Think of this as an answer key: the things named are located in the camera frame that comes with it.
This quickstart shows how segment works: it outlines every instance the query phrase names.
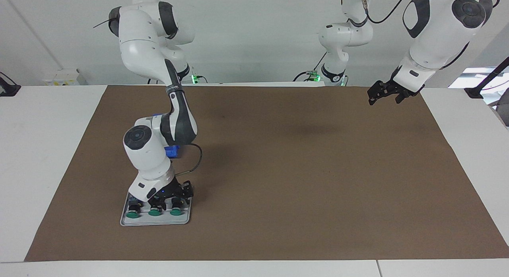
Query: brown paper mat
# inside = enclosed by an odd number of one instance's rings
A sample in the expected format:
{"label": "brown paper mat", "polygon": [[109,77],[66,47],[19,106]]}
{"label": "brown paper mat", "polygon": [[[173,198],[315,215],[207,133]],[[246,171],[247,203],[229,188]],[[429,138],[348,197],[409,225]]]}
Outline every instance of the brown paper mat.
{"label": "brown paper mat", "polygon": [[180,179],[196,187],[191,221],[123,228],[137,172],[122,136],[169,100],[109,86],[25,260],[509,257],[423,99],[370,107],[366,90],[188,87],[205,152]]}

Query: robotic arm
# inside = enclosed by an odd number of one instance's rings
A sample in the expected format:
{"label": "robotic arm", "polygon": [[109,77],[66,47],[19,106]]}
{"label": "robotic arm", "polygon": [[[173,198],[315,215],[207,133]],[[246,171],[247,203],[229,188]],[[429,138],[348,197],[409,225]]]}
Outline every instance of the robotic arm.
{"label": "robotic arm", "polygon": [[172,198],[178,215],[178,205],[189,201],[192,187],[189,181],[178,183],[165,147],[189,145],[198,134],[181,84],[189,74],[189,65],[182,49],[176,46],[192,42],[194,30],[179,23],[173,6],[160,0],[133,0],[133,5],[113,9],[109,17],[109,28],[119,38],[124,65],[135,74],[164,82],[171,102],[170,112],[138,119],[124,135],[126,153],[138,169],[129,187],[135,197],[132,211],[135,213],[140,207],[137,204],[147,201],[151,205],[149,214],[159,215],[166,210],[164,200]]}
{"label": "robotic arm", "polygon": [[403,23],[414,43],[386,83],[368,91],[369,103],[397,94],[396,103],[417,95],[425,82],[466,48],[488,21],[492,0],[411,0]]}
{"label": "robotic arm", "polygon": [[[116,7],[109,12],[109,29],[119,38],[124,65],[135,74],[163,81],[166,85],[170,80],[164,71],[149,69],[164,58],[173,63],[178,77],[184,80],[190,67],[178,45],[191,43],[195,35],[193,27],[179,20],[174,10],[170,3],[160,0],[132,0],[132,5]],[[148,64],[138,63],[140,54]]]}
{"label": "robotic arm", "polygon": [[365,11],[368,5],[369,0],[345,0],[342,9],[348,21],[326,25],[320,30],[320,43],[327,50],[322,74],[333,84],[339,83],[345,74],[349,56],[343,49],[366,45],[373,38],[373,27]]}

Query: blue object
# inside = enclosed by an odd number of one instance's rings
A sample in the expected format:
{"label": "blue object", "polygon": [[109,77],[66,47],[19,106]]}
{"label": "blue object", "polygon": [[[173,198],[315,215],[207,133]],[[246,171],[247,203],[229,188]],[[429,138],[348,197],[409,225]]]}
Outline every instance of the blue object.
{"label": "blue object", "polygon": [[164,150],[166,150],[166,156],[168,158],[177,158],[178,150],[180,147],[178,145],[173,145],[170,147],[164,147]]}

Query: green button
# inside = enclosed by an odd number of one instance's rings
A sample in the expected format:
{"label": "green button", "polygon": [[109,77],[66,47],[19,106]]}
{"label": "green button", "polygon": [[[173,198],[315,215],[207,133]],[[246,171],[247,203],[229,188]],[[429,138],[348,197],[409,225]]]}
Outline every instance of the green button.
{"label": "green button", "polygon": [[126,213],[126,217],[128,217],[130,219],[137,219],[138,213],[135,211],[130,211],[130,212]]}
{"label": "green button", "polygon": [[160,215],[161,215],[161,213],[160,213],[158,210],[156,210],[156,209],[151,209],[151,210],[149,211],[149,215],[151,215],[151,216],[153,216],[153,217],[158,217],[158,216],[160,216]]}
{"label": "green button", "polygon": [[171,215],[174,215],[175,217],[178,217],[179,215],[182,215],[182,212],[180,211],[180,208],[172,208],[169,213]]}

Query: tabletop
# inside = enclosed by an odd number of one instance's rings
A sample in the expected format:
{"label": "tabletop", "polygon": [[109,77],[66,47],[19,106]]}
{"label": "tabletop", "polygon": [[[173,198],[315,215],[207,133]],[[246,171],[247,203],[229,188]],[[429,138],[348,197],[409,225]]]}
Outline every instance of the tabletop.
{"label": "tabletop", "polygon": [[[320,87],[322,84],[243,83],[239,86]],[[105,89],[105,85],[23,87],[15,97],[0,98],[0,185],[3,189],[0,200],[4,205],[0,223],[0,276],[117,276],[171,271],[200,276],[497,277],[506,276],[509,271],[508,259],[23,263]],[[463,90],[424,89],[422,96],[509,243],[507,128],[482,100],[469,99]],[[25,206],[24,201],[29,201],[31,206]]]}

